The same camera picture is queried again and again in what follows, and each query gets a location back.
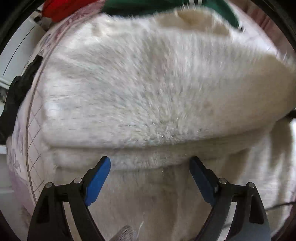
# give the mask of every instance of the gray mesh fabric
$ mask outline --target gray mesh fabric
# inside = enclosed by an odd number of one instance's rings
[[[136,241],[138,234],[130,226],[124,226],[110,241]]]

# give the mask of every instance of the white fleece fabric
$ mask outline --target white fleece fabric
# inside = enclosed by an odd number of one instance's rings
[[[266,207],[290,201],[294,146],[287,120],[274,124],[296,104],[294,64],[245,40],[202,8],[95,16],[56,47],[41,76],[45,176],[69,183],[110,157],[90,206],[105,239],[143,221],[141,241],[196,236],[210,207],[191,156],[232,183],[253,181]],[[274,148],[278,137],[288,149]],[[274,233],[289,207],[272,213]]]

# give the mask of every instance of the red fabric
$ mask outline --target red fabric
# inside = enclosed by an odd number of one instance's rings
[[[97,0],[46,0],[42,15],[59,22],[68,17],[78,9]]]

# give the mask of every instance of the black fabric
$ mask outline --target black fabric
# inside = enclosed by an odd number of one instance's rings
[[[5,145],[7,138],[12,135],[18,109],[31,88],[34,76],[41,65],[42,57],[37,55],[22,76],[13,79],[0,116],[0,145]]]

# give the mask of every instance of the green fabric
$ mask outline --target green fabric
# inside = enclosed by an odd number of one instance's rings
[[[122,17],[142,16],[167,11],[183,4],[189,4],[189,0],[106,0],[102,12]],[[215,10],[233,27],[239,27],[237,17],[224,0],[203,0],[202,6]]]

